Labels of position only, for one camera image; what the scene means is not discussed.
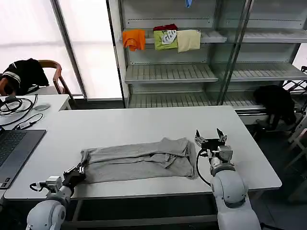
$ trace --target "shelf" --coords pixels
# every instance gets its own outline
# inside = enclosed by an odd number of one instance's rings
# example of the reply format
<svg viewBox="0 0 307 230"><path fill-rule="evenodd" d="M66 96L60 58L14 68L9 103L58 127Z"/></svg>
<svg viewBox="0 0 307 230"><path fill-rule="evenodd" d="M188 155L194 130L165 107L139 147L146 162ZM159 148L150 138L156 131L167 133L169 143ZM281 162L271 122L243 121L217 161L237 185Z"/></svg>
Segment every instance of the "shelf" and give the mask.
<svg viewBox="0 0 307 230"><path fill-rule="evenodd" d="M208 93L208 98L213 104L216 102L216 98L219 92ZM253 91L245 92L227 92L223 105L230 105L236 110L265 110L262 105L258 105L255 102ZM301 108L300 104L295 102L295 109Z"/></svg>
<svg viewBox="0 0 307 230"><path fill-rule="evenodd" d="M214 66L214 72L224 78L226 64ZM231 82L307 80L307 75L290 63L236 63Z"/></svg>
<svg viewBox="0 0 307 230"><path fill-rule="evenodd" d="M203 92L132 94L129 108L208 106Z"/></svg>
<svg viewBox="0 0 307 230"><path fill-rule="evenodd" d="M227 37L220 35L217 31L200 29L201 43L225 43ZM153 30L145 30L146 44L154 44Z"/></svg>
<svg viewBox="0 0 307 230"><path fill-rule="evenodd" d="M234 41L236 32L228 32ZM247 29L243 43L307 43L307 31L299 29Z"/></svg>
<svg viewBox="0 0 307 230"><path fill-rule="evenodd" d="M129 65L127 84L216 82L207 64Z"/></svg>

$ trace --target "blue object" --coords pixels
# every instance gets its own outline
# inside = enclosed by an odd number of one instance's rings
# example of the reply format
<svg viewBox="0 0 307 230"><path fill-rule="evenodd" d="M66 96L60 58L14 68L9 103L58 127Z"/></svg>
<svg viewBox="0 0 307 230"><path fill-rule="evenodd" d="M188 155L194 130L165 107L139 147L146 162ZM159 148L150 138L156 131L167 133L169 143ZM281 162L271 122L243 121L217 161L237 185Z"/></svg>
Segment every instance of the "blue object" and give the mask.
<svg viewBox="0 0 307 230"><path fill-rule="evenodd" d="M193 0L186 0L186 6L190 8Z"/></svg>

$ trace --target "desk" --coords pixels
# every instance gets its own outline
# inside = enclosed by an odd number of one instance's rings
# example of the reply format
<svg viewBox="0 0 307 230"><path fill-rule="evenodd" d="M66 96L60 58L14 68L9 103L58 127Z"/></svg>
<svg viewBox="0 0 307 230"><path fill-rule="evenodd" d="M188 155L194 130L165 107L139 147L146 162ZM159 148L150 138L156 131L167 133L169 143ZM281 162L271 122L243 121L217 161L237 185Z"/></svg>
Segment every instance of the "desk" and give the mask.
<svg viewBox="0 0 307 230"><path fill-rule="evenodd" d="M216 128L228 135L234 150L232 162L251 191L277 189L282 183L262 151L230 106L60 111L48 119L48 132L14 183L5 193L9 200L43 199L29 184L75 166L84 148L160 141L187 137L194 142L196 129L205 138L216 138ZM209 163L201 158L201 174L210 180ZM117 198L208 194L200 178L151 178L81 184L73 198Z"/></svg>
<svg viewBox="0 0 307 230"><path fill-rule="evenodd" d="M31 95L31 96L17 96L17 98L27 98L29 100L31 100L32 102L34 102L35 96ZM50 116L51 114L57 113L60 110L64 110L64 109L71 109L70 105L68 103L69 100L69 96L66 94L60 94L60 95L38 95L37 98L37 102L34 105L41 105L41 104L50 104L51 107L48 108L45 111L36 111L36 110L32 110L31 112L28 113L28 115L26 117L24 117L22 120L8 125L8 126L4 126L5 129L12 129L15 127L15 125L17 125L19 122L22 122L24 120L26 120L27 118L38 114L38 113L42 113L44 115L43 119L40 120L38 123L34 124L30 129L39 129L38 127L41 127L42 129L46 129L43 125L46 117ZM24 102L25 106L27 107L30 103L29 102ZM14 114L11 115L9 117L3 117L0 116L0 125L1 124L6 124L9 123L11 121L14 121L16 119L18 119L19 117L23 116L24 113L20 113L20 114Z"/></svg>

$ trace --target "laptop keyboard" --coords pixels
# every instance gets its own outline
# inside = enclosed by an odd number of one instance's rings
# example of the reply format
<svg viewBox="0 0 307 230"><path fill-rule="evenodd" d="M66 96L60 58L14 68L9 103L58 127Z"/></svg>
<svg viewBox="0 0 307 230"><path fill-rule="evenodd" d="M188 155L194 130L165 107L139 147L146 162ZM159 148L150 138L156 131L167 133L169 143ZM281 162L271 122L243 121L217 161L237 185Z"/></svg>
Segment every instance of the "laptop keyboard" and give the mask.
<svg viewBox="0 0 307 230"><path fill-rule="evenodd" d="M26 132L8 132L0 140L0 166L5 162L11 152L19 144Z"/></svg>

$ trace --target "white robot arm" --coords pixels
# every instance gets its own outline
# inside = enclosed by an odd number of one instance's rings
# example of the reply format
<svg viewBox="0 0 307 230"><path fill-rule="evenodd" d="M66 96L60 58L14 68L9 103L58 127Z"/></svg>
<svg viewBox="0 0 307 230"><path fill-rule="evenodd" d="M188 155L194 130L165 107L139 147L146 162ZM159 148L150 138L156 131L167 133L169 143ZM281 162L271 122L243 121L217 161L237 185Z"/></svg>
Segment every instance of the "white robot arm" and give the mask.
<svg viewBox="0 0 307 230"><path fill-rule="evenodd" d="M26 230L60 230L74 188L84 179L84 167L79 164L64 172L63 182L61 177L51 176L45 182L31 184L31 189L40 192L47 188L49 193L29 212Z"/></svg>
<svg viewBox="0 0 307 230"><path fill-rule="evenodd" d="M196 132L195 142L201 147L197 156L197 172L206 182L198 170L198 158L209 158L211 188L218 210L217 220L220 230L261 230L259 220L253 211L249 197L248 187L235 171L230 162L233 151L225 146L227 136L217 130L219 138L204 139Z"/></svg>

